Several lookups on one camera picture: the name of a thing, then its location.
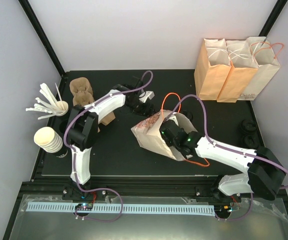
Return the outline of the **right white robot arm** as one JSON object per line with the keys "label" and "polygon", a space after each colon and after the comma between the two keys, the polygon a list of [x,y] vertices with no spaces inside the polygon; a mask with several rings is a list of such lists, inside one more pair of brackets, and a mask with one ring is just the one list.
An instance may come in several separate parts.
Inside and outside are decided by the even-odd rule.
{"label": "right white robot arm", "polygon": [[185,159],[198,156],[237,169],[240,173],[224,175],[212,187],[212,198],[218,202],[236,194],[254,193],[273,201],[282,187],[286,171],[266,147],[246,149],[209,138],[195,130],[187,133],[173,120],[167,120],[159,128],[166,145],[176,149]]}

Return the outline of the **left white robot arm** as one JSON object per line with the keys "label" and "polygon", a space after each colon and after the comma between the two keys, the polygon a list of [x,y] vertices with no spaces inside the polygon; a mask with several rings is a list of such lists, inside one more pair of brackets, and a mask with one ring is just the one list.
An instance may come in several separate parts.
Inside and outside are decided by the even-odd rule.
{"label": "left white robot arm", "polygon": [[92,192],[90,156],[97,140],[99,123],[110,113],[123,106],[129,107],[134,113],[142,116],[154,114],[152,99],[153,91],[139,88],[129,89],[124,85],[116,85],[106,95],[85,106],[73,107],[63,143],[71,150],[71,179],[76,183],[73,193],[81,200],[87,199]]}

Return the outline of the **black paper cup stack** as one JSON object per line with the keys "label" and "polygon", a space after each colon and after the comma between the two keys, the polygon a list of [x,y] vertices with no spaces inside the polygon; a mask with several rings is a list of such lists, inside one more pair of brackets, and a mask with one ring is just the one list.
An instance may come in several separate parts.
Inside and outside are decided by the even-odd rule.
{"label": "black paper cup stack", "polygon": [[63,140],[63,137],[64,137],[64,133],[66,131],[66,128],[67,128],[67,124],[68,124],[68,119],[64,119],[60,124],[59,124],[59,136],[61,137],[61,140],[62,140],[62,147],[61,149],[55,153],[55,156],[57,158],[64,158],[67,154],[68,154],[68,148],[66,147],[66,145],[64,144],[64,140]]}

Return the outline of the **printed Cream Bear paper bag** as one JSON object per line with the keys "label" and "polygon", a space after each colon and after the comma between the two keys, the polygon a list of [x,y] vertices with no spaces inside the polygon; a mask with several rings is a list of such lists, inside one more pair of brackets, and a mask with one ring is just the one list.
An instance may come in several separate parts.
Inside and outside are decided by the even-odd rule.
{"label": "printed Cream Bear paper bag", "polygon": [[[205,159],[205,163],[189,160],[189,158],[196,156],[195,148],[197,142],[204,135],[196,130],[191,121],[180,112],[181,107],[176,107],[176,112],[172,113],[170,110],[164,109],[164,104],[167,98],[171,95],[177,96],[179,100],[181,97],[175,93],[168,93],[161,104],[159,112],[139,122],[131,128],[139,146],[145,150],[162,155],[177,162],[188,162],[207,168],[210,163]],[[160,126],[165,121],[174,121],[180,128],[184,129],[184,138],[180,146],[167,146],[160,134]]]}

